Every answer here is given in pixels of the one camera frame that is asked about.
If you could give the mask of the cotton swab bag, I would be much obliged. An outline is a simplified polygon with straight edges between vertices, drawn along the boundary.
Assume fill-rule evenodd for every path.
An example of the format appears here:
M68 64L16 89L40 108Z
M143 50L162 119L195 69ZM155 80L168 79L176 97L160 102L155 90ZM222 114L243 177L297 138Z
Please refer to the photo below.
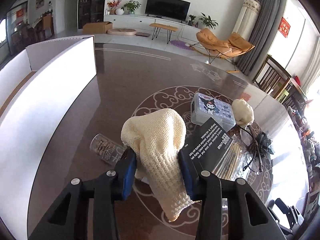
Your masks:
M229 149L213 169L213 174L220 179L230 181L243 177L247 154L246 145L236 135L233 135Z

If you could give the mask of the orange lounge chair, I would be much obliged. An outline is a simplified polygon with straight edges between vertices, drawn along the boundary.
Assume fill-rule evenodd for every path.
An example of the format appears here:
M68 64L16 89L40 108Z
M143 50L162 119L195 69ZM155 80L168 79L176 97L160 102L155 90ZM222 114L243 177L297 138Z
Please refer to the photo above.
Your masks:
M232 32L227 40L219 40L211 30L204 28L196 33L197 43L190 45L190 48L203 54L195 49L196 45L201 45L208 56L208 63L211 64L215 59L233 59L248 53L255 48L255 45L246 41L240 34Z

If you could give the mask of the white cardboard storage box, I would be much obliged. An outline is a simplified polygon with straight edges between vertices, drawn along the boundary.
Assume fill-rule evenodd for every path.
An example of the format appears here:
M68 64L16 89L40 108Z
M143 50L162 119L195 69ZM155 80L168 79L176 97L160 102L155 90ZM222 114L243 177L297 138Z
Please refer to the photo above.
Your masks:
M1 70L1 221L14 239L28 237L29 199L43 154L96 73L92 35L29 45Z

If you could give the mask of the red paper window decoration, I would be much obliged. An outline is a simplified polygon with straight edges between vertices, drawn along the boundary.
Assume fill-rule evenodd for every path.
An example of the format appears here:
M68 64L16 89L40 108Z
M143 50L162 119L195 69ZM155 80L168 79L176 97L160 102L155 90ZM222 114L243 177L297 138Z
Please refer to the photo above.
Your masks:
M291 25L287 22L287 20L282 17L281 18L281 22L279 24L279 28L278 31L285 37L287 38L289 35L289 31L290 31Z

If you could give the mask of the black rimmed glasses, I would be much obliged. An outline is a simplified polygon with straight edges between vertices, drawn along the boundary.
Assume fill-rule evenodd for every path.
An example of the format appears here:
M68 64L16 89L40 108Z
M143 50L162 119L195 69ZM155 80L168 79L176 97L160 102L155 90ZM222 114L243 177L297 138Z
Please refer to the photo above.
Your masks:
M262 162L262 158L263 158L263 139L265 137L265 133L264 132L260 132L256 137L253 136L253 133L250 131L248 131L247 129L241 127L238 125L238 127L240 128L240 131L244 131L246 132L251 138L252 138L252 142L249 146L246 146L246 150L249 154L252 155L251 160L249 161L249 163L245 164L245 166L242 168L243 171L247 170L248 168L254 172L254 173L261 173L263 171L263 162ZM254 160L258 159L258 164L259 164L259 168L258 171L255 171L251 168L251 164L253 163Z

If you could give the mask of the black display shelf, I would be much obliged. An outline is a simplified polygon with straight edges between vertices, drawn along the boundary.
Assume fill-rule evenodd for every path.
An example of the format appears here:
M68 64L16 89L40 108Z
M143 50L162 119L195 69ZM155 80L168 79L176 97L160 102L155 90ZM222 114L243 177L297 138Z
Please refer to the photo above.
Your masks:
M78 29L87 23L103 22L105 0L78 0Z

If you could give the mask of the clear plastic cartoon box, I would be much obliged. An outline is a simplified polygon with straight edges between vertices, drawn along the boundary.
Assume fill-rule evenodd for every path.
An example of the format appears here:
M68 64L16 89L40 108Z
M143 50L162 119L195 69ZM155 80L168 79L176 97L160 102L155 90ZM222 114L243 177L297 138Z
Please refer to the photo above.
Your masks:
M196 125L203 125L209 118L214 119L226 132L236 125L230 104L199 92L193 97L190 111L191 122Z

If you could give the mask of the red flower vase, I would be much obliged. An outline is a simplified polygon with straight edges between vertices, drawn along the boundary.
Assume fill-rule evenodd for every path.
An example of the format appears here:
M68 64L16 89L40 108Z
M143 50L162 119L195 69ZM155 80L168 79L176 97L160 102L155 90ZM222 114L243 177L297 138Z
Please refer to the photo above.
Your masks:
M110 13L110 15L114 15L116 13L116 9L121 2L122 0L111 0L107 2L108 12Z

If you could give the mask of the standing air conditioner cover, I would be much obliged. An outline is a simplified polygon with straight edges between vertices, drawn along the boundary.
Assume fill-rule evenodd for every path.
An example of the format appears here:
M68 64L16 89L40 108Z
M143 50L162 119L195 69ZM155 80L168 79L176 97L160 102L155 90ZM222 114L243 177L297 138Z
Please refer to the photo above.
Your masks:
M233 32L238 33L246 41L253 31L261 11L261 4L258 0L244 0Z

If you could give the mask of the dark tulle flower hairclip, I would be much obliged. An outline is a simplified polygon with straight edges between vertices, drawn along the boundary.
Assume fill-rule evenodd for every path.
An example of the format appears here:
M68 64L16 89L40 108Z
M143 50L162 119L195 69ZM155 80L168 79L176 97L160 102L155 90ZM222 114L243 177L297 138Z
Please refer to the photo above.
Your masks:
M252 142L253 158L274 154L271 144L272 141L267 133L260 132Z

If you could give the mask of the black odor bar box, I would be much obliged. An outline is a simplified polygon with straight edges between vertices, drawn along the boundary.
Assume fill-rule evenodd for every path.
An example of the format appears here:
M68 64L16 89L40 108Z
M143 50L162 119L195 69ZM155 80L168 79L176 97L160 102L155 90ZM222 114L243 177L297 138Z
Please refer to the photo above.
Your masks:
M178 154L181 172L193 175L202 170L214 171L232 142L227 132L209 118L186 138Z

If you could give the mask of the green potted plant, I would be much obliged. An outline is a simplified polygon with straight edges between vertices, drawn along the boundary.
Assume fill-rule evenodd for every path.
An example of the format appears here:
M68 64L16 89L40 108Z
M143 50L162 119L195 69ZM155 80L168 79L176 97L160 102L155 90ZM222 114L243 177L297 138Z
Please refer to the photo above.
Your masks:
M126 2L122 8L126 9L128 14L135 14L135 11L139 9L140 6L141 4L138 1L130 0Z

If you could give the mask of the dark wooden dining chair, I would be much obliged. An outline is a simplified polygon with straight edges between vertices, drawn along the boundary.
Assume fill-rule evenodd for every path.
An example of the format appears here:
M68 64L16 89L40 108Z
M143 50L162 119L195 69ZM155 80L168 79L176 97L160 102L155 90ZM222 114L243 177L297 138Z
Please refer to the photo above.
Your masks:
M302 107L308 101L295 78L271 55L264 59L253 83L285 106Z

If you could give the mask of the grey curtain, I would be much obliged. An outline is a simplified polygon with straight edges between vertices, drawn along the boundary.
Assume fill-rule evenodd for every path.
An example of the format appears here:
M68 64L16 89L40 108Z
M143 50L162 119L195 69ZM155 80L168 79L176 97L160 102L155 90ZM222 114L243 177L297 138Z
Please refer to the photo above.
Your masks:
M255 45L255 47L244 55L241 55L237 62L239 70L247 76L249 76L254 64L262 52L264 44L270 34L272 25L276 19L280 5L280 0L258 1L261 4L260 13L249 37L249 43Z

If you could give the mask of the white tv cabinet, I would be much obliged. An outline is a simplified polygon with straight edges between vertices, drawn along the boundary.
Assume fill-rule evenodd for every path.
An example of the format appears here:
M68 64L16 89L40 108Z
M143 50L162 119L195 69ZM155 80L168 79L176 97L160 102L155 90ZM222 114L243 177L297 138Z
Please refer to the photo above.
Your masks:
M115 28L136 29L138 32L150 33L151 35L154 30L151 24L168 25L177 28L176 31L172 31L171 40L186 42L197 42L196 34L200 31L199 28L181 22L141 15L105 15L104 21L112 22Z

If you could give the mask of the clear glass jar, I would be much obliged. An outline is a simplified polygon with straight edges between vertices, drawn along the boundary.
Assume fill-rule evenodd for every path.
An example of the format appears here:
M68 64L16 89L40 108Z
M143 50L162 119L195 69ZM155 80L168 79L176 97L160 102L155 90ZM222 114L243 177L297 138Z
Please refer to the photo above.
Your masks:
M123 146L116 144L102 134L97 134L92 139L89 149L112 167L115 167L125 151Z

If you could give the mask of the brown cardboard box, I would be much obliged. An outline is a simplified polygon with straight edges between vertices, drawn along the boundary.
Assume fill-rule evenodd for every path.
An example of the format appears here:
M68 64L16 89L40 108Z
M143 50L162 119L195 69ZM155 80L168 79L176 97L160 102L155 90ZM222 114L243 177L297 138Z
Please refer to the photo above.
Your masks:
M86 23L83 26L83 34L106 34L109 29L113 28L112 22Z

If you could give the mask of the black flat television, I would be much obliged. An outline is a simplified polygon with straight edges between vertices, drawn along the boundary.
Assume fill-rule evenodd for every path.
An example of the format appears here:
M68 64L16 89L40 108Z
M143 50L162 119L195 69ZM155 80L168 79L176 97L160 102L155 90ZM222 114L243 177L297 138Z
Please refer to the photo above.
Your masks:
M190 2L183 0L147 0L145 13L185 21Z

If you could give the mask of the orange wooden bench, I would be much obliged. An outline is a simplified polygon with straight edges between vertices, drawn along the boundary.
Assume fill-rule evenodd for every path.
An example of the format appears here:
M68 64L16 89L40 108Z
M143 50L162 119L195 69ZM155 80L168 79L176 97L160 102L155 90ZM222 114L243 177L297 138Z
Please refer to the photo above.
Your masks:
M152 23L150 24L150 27L153 27L153 33L152 33L152 40L158 37L159 33L161 30L166 30L167 31L167 43L170 42L171 40L171 35L173 32L178 31L178 28L170 26L170 25L165 25L165 24L160 24L160 23Z

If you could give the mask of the green plant right of tv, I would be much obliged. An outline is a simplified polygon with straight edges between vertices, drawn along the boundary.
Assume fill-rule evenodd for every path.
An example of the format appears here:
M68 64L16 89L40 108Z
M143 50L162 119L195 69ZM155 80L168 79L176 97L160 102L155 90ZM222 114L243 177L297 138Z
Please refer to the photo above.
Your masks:
M210 29L215 29L219 25L218 22L212 19L210 15L206 16L204 13L201 13L199 20L205 27Z

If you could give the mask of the cream knit glove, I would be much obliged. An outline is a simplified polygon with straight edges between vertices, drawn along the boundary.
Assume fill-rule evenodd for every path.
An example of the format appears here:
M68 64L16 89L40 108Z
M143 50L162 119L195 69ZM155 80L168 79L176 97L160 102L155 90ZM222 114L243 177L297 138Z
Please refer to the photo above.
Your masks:
M194 203L187 195L178 163L185 136L184 120L170 108L133 116L125 121L121 130L123 144L136 154L135 178L148 180L170 222Z
M244 99L235 99L232 102L232 111L237 125L245 127L253 124L253 108Z

